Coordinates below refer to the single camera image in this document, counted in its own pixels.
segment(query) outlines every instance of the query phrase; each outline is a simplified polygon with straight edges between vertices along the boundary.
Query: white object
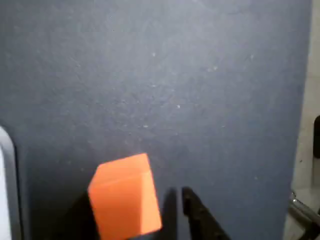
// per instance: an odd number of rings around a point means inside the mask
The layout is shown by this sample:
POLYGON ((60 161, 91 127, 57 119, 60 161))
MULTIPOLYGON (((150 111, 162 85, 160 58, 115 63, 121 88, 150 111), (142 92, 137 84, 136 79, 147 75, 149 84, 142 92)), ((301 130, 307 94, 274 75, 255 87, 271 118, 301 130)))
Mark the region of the white object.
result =
POLYGON ((0 126, 0 240, 21 240, 13 143, 0 126))

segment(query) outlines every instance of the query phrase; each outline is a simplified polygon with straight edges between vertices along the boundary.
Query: orange block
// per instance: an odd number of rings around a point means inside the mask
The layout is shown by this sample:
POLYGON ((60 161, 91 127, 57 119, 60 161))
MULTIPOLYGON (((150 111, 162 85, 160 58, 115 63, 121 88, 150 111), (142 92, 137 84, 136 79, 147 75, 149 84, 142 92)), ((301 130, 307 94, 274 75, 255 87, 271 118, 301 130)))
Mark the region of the orange block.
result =
POLYGON ((162 227, 145 153, 99 165, 88 194, 101 240, 124 240, 162 227))

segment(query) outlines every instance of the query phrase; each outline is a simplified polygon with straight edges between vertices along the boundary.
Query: dark gray surface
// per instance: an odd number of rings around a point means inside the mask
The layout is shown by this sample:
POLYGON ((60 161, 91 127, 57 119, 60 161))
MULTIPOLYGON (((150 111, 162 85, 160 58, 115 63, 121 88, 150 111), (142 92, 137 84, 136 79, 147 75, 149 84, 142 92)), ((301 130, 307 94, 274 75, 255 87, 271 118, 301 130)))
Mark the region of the dark gray surface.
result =
POLYGON ((99 163, 147 152, 159 203, 190 186, 234 240, 282 237, 310 0, 4 0, 0 123, 25 239, 49 236, 99 163))

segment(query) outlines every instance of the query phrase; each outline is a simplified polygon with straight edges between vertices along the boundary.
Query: table surface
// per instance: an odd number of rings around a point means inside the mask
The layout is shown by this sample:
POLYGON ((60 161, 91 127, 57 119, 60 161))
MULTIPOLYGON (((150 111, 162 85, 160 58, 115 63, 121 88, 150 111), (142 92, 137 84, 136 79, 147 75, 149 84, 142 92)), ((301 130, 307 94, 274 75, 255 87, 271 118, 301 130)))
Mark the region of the table surface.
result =
POLYGON ((310 0, 3 1, 0 124, 16 147, 24 238, 50 239, 98 164, 146 152, 163 214, 171 207, 166 239, 190 239, 182 186, 233 240, 281 239, 310 10, 310 0))

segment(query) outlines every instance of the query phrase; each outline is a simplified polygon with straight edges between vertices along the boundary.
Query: orange cube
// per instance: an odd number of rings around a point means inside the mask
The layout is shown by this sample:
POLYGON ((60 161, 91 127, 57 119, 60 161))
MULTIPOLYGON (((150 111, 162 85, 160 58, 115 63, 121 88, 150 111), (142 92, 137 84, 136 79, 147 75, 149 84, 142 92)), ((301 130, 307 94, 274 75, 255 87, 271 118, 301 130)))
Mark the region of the orange cube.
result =
POLYGON ((124 240, 162 227, 145 153, 99 165, 88 195, 101 240, 124 240))

